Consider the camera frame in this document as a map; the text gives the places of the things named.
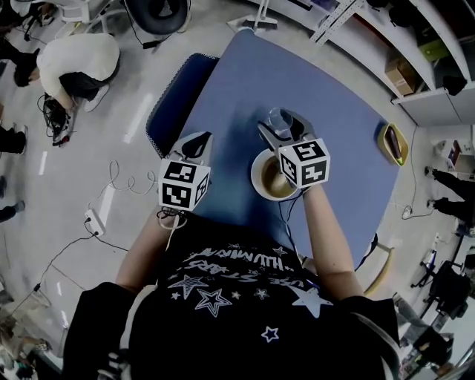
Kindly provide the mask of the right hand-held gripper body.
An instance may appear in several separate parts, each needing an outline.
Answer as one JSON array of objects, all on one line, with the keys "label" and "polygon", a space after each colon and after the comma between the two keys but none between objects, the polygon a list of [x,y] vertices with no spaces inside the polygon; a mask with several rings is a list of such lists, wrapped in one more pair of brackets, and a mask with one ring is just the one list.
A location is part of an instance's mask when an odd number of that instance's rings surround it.
[{"label": "right hand-held gripper body", "polygon": [[299,141],[292,138],[273,142],[281,173],[298,189],[328,181],[330,153],[324,141],[308,133]]}]

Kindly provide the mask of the clear glass cup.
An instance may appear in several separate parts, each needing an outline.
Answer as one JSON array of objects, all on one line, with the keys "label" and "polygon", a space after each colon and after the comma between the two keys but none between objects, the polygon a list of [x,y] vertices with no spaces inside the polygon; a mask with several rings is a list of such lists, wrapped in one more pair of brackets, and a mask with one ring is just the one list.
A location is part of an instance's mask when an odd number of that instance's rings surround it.
[{"label": "clear glass cup", "polygon": [[273,108],[269,111],[268,125],[280,137],[290,138],[290,128],[293,124],[292,115],[283,108]]}]

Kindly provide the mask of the tan ceramic bowl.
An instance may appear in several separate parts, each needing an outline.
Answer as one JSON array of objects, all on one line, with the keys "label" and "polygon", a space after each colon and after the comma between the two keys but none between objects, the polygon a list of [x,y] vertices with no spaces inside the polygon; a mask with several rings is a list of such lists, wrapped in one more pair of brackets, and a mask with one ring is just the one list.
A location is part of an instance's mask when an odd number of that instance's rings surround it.
[{"label": "tan ceramic bowl", "polygon": [[258,173],[261,187],[266,196],[284,200],[293,196],[297,191],[296,187],[281,172],[278,159],[275,156],[264,160]]}]

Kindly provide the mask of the white bowl with brown liquid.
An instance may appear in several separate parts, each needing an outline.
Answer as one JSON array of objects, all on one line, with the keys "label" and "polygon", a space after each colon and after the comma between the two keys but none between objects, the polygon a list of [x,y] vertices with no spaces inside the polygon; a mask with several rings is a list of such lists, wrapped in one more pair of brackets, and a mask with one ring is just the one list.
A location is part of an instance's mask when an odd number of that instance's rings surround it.
[{"label": "white bowl with brown liquid", "polygon": [[258,171],[262,168],[262,165],[263,165],[263,162],[264,160],[266,160],[267,158],[270,158],[272,156],[275,156],[273,152],[271,152],[269,149],[266,149],[264,151],[262,151],[261,153],[259,153],[259,155],[255,158],[253,164],[252,164],[252,167],[251,167],[251,173],[250,173],[250,177],[251,177],[251,181],[252,181],[252,185],[255,189],[255,191],[263,198],[267,199],[267,200],[271,200],[271,201],[275,201],[275,202],[278,202],[278,201],[283,201],[283,200],[277,200],[275,198],[271,198],[269,196],[266,196],[263,192],[263,189],[261,187],[261,180],[259,178],[259,173]]}]

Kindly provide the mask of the yellow tray with dark object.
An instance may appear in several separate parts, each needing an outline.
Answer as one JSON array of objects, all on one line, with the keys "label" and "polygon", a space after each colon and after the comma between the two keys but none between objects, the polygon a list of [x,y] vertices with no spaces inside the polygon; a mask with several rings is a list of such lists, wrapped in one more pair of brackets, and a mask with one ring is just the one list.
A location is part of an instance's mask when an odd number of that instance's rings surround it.
[{"label": "yellow tray with dark object", "polygon": [[399,141],[399,146],[402,154],[402,159],[404,160],[404,164],[406,163],[408,154],[410,153],[409,145],[407,144],[407,140],[405,139],[404,135],[402,132],[399,130],[399,128],[394,125],[393,123],[388,123],[384,126],[382,126],[379,129],[379,134],[377,136],[377,144],[379,149],[381,150],[382,154],[386,157],[386,159],[393,165],[402,167],[400,166],[397,162],[396,159],[393,157],[391,150],[387,144],[387,141],[385,140],[384,136],[386,134],[387,128],[391,126],[393,130],[396,133],[396,136]]}]

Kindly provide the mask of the person's left forearm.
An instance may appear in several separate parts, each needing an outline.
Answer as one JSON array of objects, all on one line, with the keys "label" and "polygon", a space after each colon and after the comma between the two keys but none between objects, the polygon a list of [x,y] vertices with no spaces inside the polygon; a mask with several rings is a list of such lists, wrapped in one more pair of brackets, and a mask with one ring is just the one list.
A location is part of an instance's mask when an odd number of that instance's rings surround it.
[{"label": "person's left forearm", "polygon": [[171,237],[173,217],[160,218],[157,207],[148,217],[137,239],[126,253],[116,276],[115,284],[138,294],[151,283],[154,270],[166,251]]}]

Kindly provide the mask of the person's right forearm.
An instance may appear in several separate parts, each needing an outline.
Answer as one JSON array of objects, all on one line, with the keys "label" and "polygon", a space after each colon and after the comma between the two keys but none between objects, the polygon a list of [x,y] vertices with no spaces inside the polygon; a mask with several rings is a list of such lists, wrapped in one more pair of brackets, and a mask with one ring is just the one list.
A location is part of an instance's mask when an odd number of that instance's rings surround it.
[{"label": "person's right forearm", "polygon": [[321,283],[338,301],[362,296],[350,247],[323,187],[310,187],[303,202],[314,267]]}]

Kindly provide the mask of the blue tablecloth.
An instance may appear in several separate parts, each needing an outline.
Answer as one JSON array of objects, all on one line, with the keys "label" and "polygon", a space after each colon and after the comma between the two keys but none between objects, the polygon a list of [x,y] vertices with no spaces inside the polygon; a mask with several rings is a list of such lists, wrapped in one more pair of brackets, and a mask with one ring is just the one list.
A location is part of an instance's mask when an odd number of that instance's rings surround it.
[{"label": "blue tablecloth", "polygon": [[330,153],[324,190],[355,263],[365,255],[389,202],[398,168],[376,143],[383,118],[306,60],[249,31],[236,34],[212,71],[183,128],[211,132],[211,184],[195,213],[249,226],[310,255],[301,201],[279,205],[254,189],[250,168],[265,149],[258,121],[273,108],[308,120]]}]

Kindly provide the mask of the white power strip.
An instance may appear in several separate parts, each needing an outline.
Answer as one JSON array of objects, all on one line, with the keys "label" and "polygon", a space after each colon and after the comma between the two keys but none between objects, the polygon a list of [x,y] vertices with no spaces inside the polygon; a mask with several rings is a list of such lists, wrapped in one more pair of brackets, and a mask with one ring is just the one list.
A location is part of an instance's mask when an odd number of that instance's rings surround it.
[{"label": "white power strip", "polygon": [[103,225],[98,214],[93,209],[88,209],[85,212],[85,218],[85,224],[89,231],[91,231],[97,237],[105,234],[105,226]]}]

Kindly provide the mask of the cardboard box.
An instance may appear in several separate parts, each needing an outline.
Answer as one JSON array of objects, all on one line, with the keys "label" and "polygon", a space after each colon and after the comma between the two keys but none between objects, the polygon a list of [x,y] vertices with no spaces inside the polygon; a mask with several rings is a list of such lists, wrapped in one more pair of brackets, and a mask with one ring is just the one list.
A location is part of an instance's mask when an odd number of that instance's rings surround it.
[{"label": "cardboard box", "polygon": [[386,64],[385,74],[402,96],[413,94],[417,85],[417,74],[403,57],[395,58]]}]

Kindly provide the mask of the white stand base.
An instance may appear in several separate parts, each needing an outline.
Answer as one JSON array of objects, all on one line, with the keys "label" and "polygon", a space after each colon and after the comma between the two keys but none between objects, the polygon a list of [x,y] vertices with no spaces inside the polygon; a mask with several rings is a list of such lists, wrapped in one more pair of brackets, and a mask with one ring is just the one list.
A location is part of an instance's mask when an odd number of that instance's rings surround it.
[{"label": "white stand base", "polygon": [[251,30],[253,33],[275,30],[278,27],[278,21],[267,16],[269,0],[261,0],[256,14],[250,14],[237,19],[228,21],[226,24],[235,32],[242,30]]}]

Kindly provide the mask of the beige wooden chair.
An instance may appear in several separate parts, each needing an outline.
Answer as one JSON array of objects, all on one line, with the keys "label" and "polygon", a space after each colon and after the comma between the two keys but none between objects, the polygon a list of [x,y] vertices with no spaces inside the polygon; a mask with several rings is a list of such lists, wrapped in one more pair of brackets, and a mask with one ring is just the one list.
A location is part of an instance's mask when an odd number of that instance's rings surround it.
[{"label": "beige wooden chair", "polygon": [[365,289],[364,294],[366,296],[371,295],[373,292],[375,292],[378,287],[381,285],[382,281],[385,279],[387,276],[387,273],[389,271],[390,265],[393,260],[393,256],[395,253],[395,248],[394,247],[389,247],[384,245],[383,243],[379,242],[379,237],[377,234],[374,235],[373,241],[370,245],[370,251],[368,254],[362,259],[361,263],[363,263],[371,253],[374,252],[374,250],[378,248],[385,252],[387,254],[386,261],[384,262],[384,265],[382,266],[381,270],[377,274],[377,276],[374,278],[374,280],[371,282],[371,284]]}]

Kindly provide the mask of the black star print shirt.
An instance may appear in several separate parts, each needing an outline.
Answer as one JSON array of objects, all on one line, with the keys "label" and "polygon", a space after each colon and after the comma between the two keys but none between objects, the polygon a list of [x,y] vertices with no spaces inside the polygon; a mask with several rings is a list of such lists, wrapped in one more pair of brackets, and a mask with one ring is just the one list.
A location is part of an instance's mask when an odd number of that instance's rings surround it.
[{"label": "black star print shirt", "polygon": [[393,302],[334,299],[249,228],[190,220],[152,282],[82,293],[63,380],[399,380]]}]

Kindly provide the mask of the white office chair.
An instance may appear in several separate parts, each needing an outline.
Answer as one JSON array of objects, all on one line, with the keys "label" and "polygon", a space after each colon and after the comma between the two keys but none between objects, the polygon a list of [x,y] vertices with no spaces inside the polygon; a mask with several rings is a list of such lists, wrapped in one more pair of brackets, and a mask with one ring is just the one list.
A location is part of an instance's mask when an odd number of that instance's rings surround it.
[{"label": "white office chair", "polygon": [[79,33],[110,33],[108,21],[125,15],[122,0],[61,0],[56,6],[64,22],[56,39]]}]

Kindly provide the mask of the black office chair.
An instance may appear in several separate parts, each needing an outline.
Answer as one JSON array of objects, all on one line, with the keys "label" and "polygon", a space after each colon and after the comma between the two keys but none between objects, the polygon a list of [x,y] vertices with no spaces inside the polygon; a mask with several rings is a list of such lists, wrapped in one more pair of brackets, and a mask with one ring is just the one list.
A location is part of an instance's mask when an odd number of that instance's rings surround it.
[{"label": "black office chair", "polygon": [[436,311],[440,315],[448,316],[452,320],[461,318],[468,308],[467,299],[471,293],[471,279],[453,270],[454,266],[461,266],[453,261],[444,261],[436,271],[434,263],[421,261],[419,265],[425,273],[410,287],[423,288],[430,284],[428,296],[423,300],[426,306],[422,312],[422,318],[434,301],[437,302]]}]

